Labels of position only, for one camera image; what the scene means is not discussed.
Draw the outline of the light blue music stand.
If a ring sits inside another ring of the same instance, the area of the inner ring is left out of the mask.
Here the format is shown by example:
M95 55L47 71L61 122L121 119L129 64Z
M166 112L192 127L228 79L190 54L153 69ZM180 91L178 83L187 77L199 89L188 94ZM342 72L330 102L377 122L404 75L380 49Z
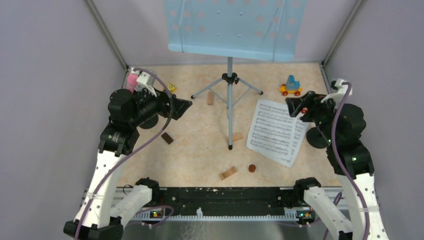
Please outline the light blue music stand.
M233 118L233 59L291 62L304 0L166 0L168 48L227 58L226 107Z

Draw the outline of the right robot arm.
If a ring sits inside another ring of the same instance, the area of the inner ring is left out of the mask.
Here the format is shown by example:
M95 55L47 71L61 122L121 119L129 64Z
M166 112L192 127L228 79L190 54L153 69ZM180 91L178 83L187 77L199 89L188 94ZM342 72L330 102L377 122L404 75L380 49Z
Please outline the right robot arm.
M301 97L285 101L291 117L314 123L307 141L315 148L324 148L342 186L349 218L324 194L313 178L295 182L293 200L299 206L311 206L335 240L386 240L375 191L375 168L371 154L361 142L366 128L363 110L346 103L347 95L318 94L309 91Z

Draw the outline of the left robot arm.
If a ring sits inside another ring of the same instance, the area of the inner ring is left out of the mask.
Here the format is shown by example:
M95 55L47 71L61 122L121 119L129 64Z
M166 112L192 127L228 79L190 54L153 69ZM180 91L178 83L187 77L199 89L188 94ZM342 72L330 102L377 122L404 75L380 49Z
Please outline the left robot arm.
M137 151L138 127L156 125L159 117L178 120L192 104L159 90L119 89L110 95L109 121L100 135L94 174L78 213L64 225L66 235L76 240L119 240L145 205L160 202L159 184L149 178L137 182L117 204L113 199L125 163Z

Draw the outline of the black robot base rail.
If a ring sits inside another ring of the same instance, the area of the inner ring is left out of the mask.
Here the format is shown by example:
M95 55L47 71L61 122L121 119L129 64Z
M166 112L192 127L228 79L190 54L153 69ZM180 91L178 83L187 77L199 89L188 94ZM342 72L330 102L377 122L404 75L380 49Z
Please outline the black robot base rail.
M174 216L282 216L309 209L291 187L167 187L154 191L146 207L171 206Z

